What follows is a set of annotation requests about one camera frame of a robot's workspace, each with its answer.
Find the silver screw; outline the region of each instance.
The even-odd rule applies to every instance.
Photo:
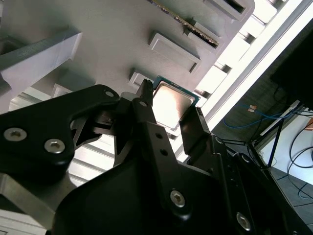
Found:
[[[58,139],[50,139],[45,142],[45,150],[49,153],[62,153],[65,149],[63,141]]]
[[[177,190],[171,191],[171,200],[177,207],[184,207],[185,206],[185,198],[184,196],[178,192]]]
[[[27,133],[21,128],[9,128],[4,132],[4,137],[8,141],[22,141],[27,137]]]
[[[246,231],[251,230],[250,222],[243,214],[241,214],[240,212],[237,212],[236,218],[237,218],[238,223],[241,225],[241,227],[243,227],[244,230]]]
[[[145,102],[143,102],[143,101],[139,102],[139,104],[141,104],[144,107],[147,107],[147,104]]]
[[[109,96],[109,97],[113,97],[114,94],[112,92],[106,92],[106,95]]]

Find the black cable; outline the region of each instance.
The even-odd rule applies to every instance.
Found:
[[[313,202],[310,202],[310,203],[306,203],[306,204],[302,204],[302,205],[298,205],[298,206],[294,206],[294,207],[301,207],[301,206],[307,206],[307,205],[311,205],[313,204]]]
[[[294,113],[294,114],[299,115],[299,116],[305,116],[305,117],[313,118],[313,114],[298,114],[298,113]]]
[[[288,175],[284,175],[283,177],[280,177],[279,179],[277,179],[276,181],[282,180],[284,178],[286,178]]]
[[[308,183],[305,183],[298,191],[298,196],[301,197],[302,199],[310,199],[309,197],[303,197],[300,195],[300,193],[303,192],[302,190],[305,188],[306,185],[308,185]]]
[[[299,168],[306,168],[306,169],[308,169],[308,168],[313,168],[313,165],[311,165],[311,166],[303,166],[303,165],[298,165],[298,164],[296,164],[293,160],[292,160],[292,156],[291,156],[291,151],[292,151],[292,147],[293,147],[293,144],[294,144],[294,142],[295,142],[295,140],[298,138],[298,136],[302,133],[302,131],[304,131],[308,126],[310,126],[310,125],[312,125],[312,123],[309,123],[308,125],[306,125],[294,138],[293,138],[293,140],[292,140],[292,142],[291,142],[291,145],[290,145],[290,148],[289,148],[289,159],[290,159],[290,161],[294,164],[294,165],[296,165],[297,167],[299,167]]]
[[[295,186],[298,190],[300,190],[302,193],[304,193],[305,195],[307,195],[307,196],[309,197],[309,199],[313,199],[313,197],[311,197],[310,195],[308,195],[306,192],[302,191],[301,188],[298,188],[298,186],[295,185],[294,182],[292,182],[292,180],[291,180],[290,177],[289,177],[289,171],[290,171],[292,165],[294,165],[295,160],[297,160],[297,158],[300,157],[301,154],[303,154],[305,151],[307,151],[307,150],[309,150],[309,149],[313,149],[313,146],[303,149],[294,159],[291,159],[291,164],[290,164],[290,166],[288,167],[288,170],[287,170],[287,176],[288,176],[289,181],[293,184],[293,186]]]
[[[247,152],[248,152],[248,154],[249,154],[251,160],[254,162],[254,164],[257,165],[257,163],[255,162],[254,158],[253,158],[253,157],[251,156],[251,154],[250,154],[250,149],[249,149],[249,146],[248,146],[248,145],[246,146],[246,150],[247,150]]]
[[[284,105],[286,105],[286,106],[290,106],[290,104],[280,102],[280,100],[277,100],[277,99],[276,99],[276,94],[277,94],[277,92],[278,92],[279,88],[280,88],[280,87],[279,87],[279,86],[277,86],[276,90],[274,91],[274,94],[273,94],[273,98],[274,98],[274,100],[275,100],[277,103],[284,104]]]
[[[251,136],[251,138],[249,139],[248,143],[251,143],[253,141],[253,137],[256,135],[256,133],[260,129],[263,119],[264,119],[264,117],[261,118],[258,127],[255,129],[255,131],[254,131],[253,135]]]

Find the metal plate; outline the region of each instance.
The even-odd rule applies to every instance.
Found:
[[[194,101],[194,97],[161,81],[153,97],[153,112],[156,121],[171,129],[176,129],[180,118]]]

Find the blue cable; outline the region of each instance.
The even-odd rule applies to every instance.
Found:
[[[272,117],[274,117],[274,116],[281,115],[281,114],[282,114],[282,113],[275,114],[275,115],[270,116],[270,117],[272,118]],[[261,121],[263,121],[263,120],[266,120],[266,119],[269,119],[269,118],[266,117],[266,118],[263,118],[263,119],[261,119],[261,120],[255,121],[255,122],[253,122],[253,123],[250,123],[250,124],[244,125],[244,126],[230,126],[230,125],[228,125],[228,124],[226,123],[225,118],[223,118],[223,122],[224,122],[225,126],[231,128],[231,129],[241,129],[241,128],[245,128],[245,127],[249,127],[249,126],[255,125],[255,124],[257,124],[257,123],[259,123],[259,122],[261,122]]]
[[[245,108],[249,108],[249,109],[250,109],[250,106],[249,106],[249,105],[246,105],[246,104],[236,104],[236,106],[241,106],[241,107],[245,107]],[[285,116],[283,116],[283,117],[277,117],[277,115],[281,115],[282,113],[274,114],[274,115],[272,115],[272,116],[269,116],[269,115],[266,115],[266,114],[264,114],[264,113],[262,113],[262,112],[260,112],[260,111],[258,111],[258,110],[254,110],[254,113],[258,113],[258,114],[264,116],[265,118],[263,118],[263,119],[261,119],[261,120],[258,120],[258,121],[255,121],[255,122],[253,122],[253,123],[250,123],[250,124],[248,124],[248,125],[244,125],[244,126],[230,126],[230,125],[228,125],[228,124],[226,123],[225,118],[223,118],[223,123],[224,123],[225,126],[227,126],[228,128],[231,128],[231,129],[241,129],[241,128],[253,126],[253,125],[255,125],[255,124],[257,124],[257,123],[259,123],[259,122],[261,122],[261,121],[263,121],[263,120],[266,120],[266,119],[282,119],[282,118],[288,118],[288,117],[290,117],[292,114],[297,114],[296,112],[300,112],[300,110],[293,110],[293,111],[291,111],[289,114],[287,114],[287,115],[285,115]]]
[[[245,107],[245,108],[251,109],[250,106],[249,106],[249,105],[246,105],[246,104],[236,104],[236,106],[241,106],[241,107]],[[277,114],[276,114],[276,115],[269,116],[269,115],[266,115],[265,113],[262,113],[262,112],[260,112],[260,111],[258,111],[258,110],[254,110],[254,113],[258,113],[258,114],[260,114],[260,115],[262,115],[262,116],[264,116],[264,117],[266,117],[266,118],[270,118],[270,119],[288,118],[290,115],[292,115],[292,113],[290,113],[290,114],[287,114],[286,116],[283,116],[283,117],[275,117]]]

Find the cable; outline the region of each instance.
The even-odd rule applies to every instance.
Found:
[[[276,181],[282,180],[284,178],[286,178],[288,175],[284,175],[283,177],[278,178]]]
[[[250,105],[247,105],[247,104],[236,104],[236,106],[241,106],[241,107],[245,107],[245,108],[249,108],[249,109],[250,109]],[[270,119],[288,118],[290,115],[292,115],[292,113],[290,113],[290,114],[287,114],[287,115],[285,115],[285,116],[283,116],[283,117],[275,117],[275,116],[277,116],[278,114],[269,116],[269,115],[266,115],[265,113],[263,113],[263,112],[261,112],[261,111],[258,111],[258,110],[254,110],[254,113],[260,114],[260,115],[262,115],[262,116],[264,116],[264,117],[266,117],[266,118],[270,118]]]
[[[298,205],[298,206],[293,206],[293,207],[301,207],[301,206],[306,206],[306,205],[311,205],[311,204],[313,204],[313,202],[302,204],[302,205]]]
[[[259,122],[261,122],[261,121],[263,121],[263,120],[266,120],[266,119],[268,119],[268,117],[262,118],[262,119],[260,119],[260,120],[258,120],[258,121],[255,121],[255,122],[253,122],[253,123],[250,123],[250,124],[248,124],[248,125],[243,125],[243,126],[230,126],[230,125],[228,125],[228,124],[226,123],[225,118],[223,118],[223,123],[224,123],[225,126],[227,126],[228,128],[231,128],[231,129],[241,129],[241,128],[253,126],[253,125],[255,125],[255,124],[257,124],[257,123],[259,123]]]
[[[312,168],[313,167],[313,165],[311,165],[311,166],[303,166],[303,165],[298,165],[298,164],[296,164],[293,160],[292,160],[292,156],[291,156],[291,151],[292,151],[292,147],[293,147],[293,144],[294,144],[294,142],[295,142],[295,140],[298,138],[298,136],[302,133],[302,131],[304,131],[308,126],[310,126],[312,123],[309,123],[308,125],[306,125],[294,138],[293,138],[293,140],[292,140],[292,142],[291,142],[291,145],[290,145],[290,148],[289,148],[289,159],[290,159],[290,161],[294,164],[294,165],[296,165],[297,167],[300,167],[300,168]]]
[[[260,122],[259,122],[258,127],[255,129],[255,131],[254,131],[253,135],[251,136],[251,138],[249,139],[248,143],[251,143],[251,142],[252,142],[253,137],[256,135],[256,133],[258,132],[258,130],[259,130],[260,127],[261,127],[261,124],[262,124],[263,119],[264,119],[264,118],[262,117],[261,120],[260,120]]]
[[[280,102],[279,100],[277,100],[276,99],[276,94],[277,94],[277,92],[278,92],[278,90],[279,90],[279,86],[277,86],[277,88],[276,88],[276,90],[274,91],[274,94],[273,94],[273,98],[274,98],[274,100],[277,102],[277,103],[280,103],[280,104],[284,104],[284,105],[288,105],[288,106],[290,106],[288,103],[282,103],[282,102]]]
[[[305,151],[307,151],[307,150],[309,150],[309,149],[313,149],[313,146],[303,149],[293,160],[291,159],[291,164],[290,164],[290,166],[288,167],[288,170],[287,170],[287,176],[288,176],[289,181],[293,184],[293,186],[295,186],[298,190],[300,190],[300,191],[303,192],[305,195],[307,195],[307,196],[309,197],[309,199],[313,199],[313,197],[311,197],[311,196],[308,195],[306,192],[304,192],[304,191],[302,191],[300,188],[298,188],[298,186],[295,185],[294,182],[292,182],[292,180],[291,180],[290,177],[289,177],[290,169],[291,169],[292,165],[294,165],[295,160],[297,160],[297,158],[300,157],[302,153],[304,153]]]
[[[302,190],[305,188],[305,186],[308,185],[308,183],[305,183],[304,186],[302,186],[299,191],[298,191],[298,196],[301,197],[302,199],[311,199],[309,197],[303,197],[300,195],[301,192],[303,192]]]

